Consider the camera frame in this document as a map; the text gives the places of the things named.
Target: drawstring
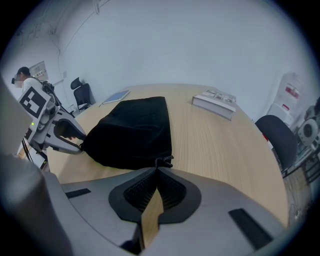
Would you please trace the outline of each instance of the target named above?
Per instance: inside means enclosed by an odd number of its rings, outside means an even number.
[[[167,166],[164,166],[164,167],[173,167],[173,165],[171,163],[169,163],[170,160],[174,159],[173,155],[170,155],[170,156],[166,156],[166,157],[158,157],[155,159],[155,162],[154,162],[154,166],[156,169],[158,169],[158,161],[161,160],[164,162],[165,165]]]

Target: chair headrest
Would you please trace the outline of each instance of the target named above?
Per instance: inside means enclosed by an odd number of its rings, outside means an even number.
[[[80,82],[79,77],[72,81],[70,87],[72,90],[82,86],[82,82]]]

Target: black cap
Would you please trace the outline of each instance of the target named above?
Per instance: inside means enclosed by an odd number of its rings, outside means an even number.
[[[17,74],[20,74],[21,72],[27,76],[30,76],[30,70],[26,66],[20,67]]]

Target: wood grain surface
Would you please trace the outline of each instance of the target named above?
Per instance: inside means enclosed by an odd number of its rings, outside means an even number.
[[[124,100],[165,97],[169,112],[173,168],[234,186],[277,217],[286,227],[288,205],[284,182],[266,140],[250,118],[237,108],[232,121],[191,105],[192,96],[209,90],[191,84],[152,84],[128,87]],[[100,102],[75,119],[86,134],[118,102]],[[105,157],[111,151],[105,145]],[[60,183],[81,182],[111,177],[132,170],[102,166],[85,152],[71,155],[47,150],[50,171]],[[148,246],[157,234],[157,218],[163,212],[156,192],[142,215],[142,230]]]

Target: table top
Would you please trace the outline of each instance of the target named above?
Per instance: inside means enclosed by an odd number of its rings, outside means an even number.
[[[286,227],[286,190],[268,143],[240,107],[237,107],[232,121],[229,121],[191,104],[193,96],[210,88],[191,84],[136,85],[128,87],[130,93],[124,100],[165,97],[170,120],[173,168],[232,185],[268,209]],[[98,102],[75,119],[88,134],[118,103],[99,107],[101,103]],[[56,174],[62,184],[132,172],[103,166],[85,152],[71,155],[48,148],[47,156],[50,171]],[[147,216],[159,215],[162,211],[161,197],[156,192],[142,215],[146,245],[158,229],[157,222],[151,223]]]

